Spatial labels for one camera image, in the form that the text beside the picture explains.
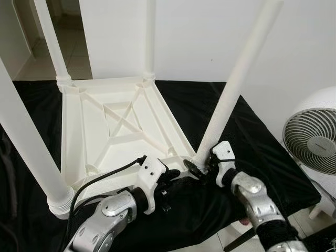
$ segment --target black fabric tablecloth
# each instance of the black fabric tablecloth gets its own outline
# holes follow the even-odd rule
[[[224,83],[156,81],[163,98],[196,151]],[[58,167],[61,152],[61,101],[55,81],[20,81],[15,87]],[[0,128],[0,250],[56,251],[66,221],[50,213],[46,197]],[[221,136],[236,158],[253,166],[236,166],[263,180],[270,197],[288,216],[316,204],[320,195],[286,150],[240,97]],[[10,213],[10,171],[15,176],[17,216]],[[242,205],[227,189],[201,186],[191,178],[169,188],[171,210],[138,216],[114,241],[111,251],[169,251],[198,244],[230,223],[245,217]],[[92,214],[89,205],[76,216],[74,230]]]

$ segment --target black cloth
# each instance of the black cloth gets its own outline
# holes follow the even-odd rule
[[[224,83],[156,81],[163,98],[174,114],[190,144],[197,150]],[[23,100],[51,156],[60,167],[61,152],[61,93],[55,81],[20,81],[15,87]],[[0,129],[2,141],[6,138]],[[221,136],[229,141],[236,158],[252,165],[238,169],[263,180],[270,197],[286,216],[316,204],[320,195],[285,149],[240,97]],[[57,251],[66,221],[50,213],[41,188],[13,146],[8,151],[0,142],[15,168],[17,217],[2,223],[16,234],[20,251]],[[0,170],[5,162],[0,162]],[[169,251],[198,244],[230,223],[245,217],[242,205],[227,189],[201,186],[191,178],[177,180],[168,188],[171,210],[164,214],[159,208],[151,215],[139,215],[116,238],[111,251]],[[1,216],[10,208],[3,204]],[[76,215],[73,231],[93,213],[89,205]],[[13,239],[0,241],[10,250]]]

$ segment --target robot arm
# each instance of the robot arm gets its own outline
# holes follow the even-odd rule
[[[210,163],[217,164],[216,184],[229,186],[246,209],[260,242],[267,252],[306,252],[304,244],[290,231],[290,226],[276,204],[267,195],[264,183],[245,172],[237,172],[235,156],[228,142],[211,149]]]
[[[155,210],[154,191],[167,172],[160,160],[148,156],[140,167],[134,189],[103,199],[64,251],[109,251],[115,237],[136,219],[137,213],[151,214]]]

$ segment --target white fan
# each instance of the white fan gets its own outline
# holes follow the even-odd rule
[[[336,217],[336,87],[314,93],[296,108],[283,141],[320,191],[318,207]]]

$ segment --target fan grille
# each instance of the fan grille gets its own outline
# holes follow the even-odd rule
[[[293,156],[306,166],[326,174],[336,175],[336,110],[314,109],[300,112],[287,121],[284,142]],[[322,140],[326,154],[312,151],[311,142]]]

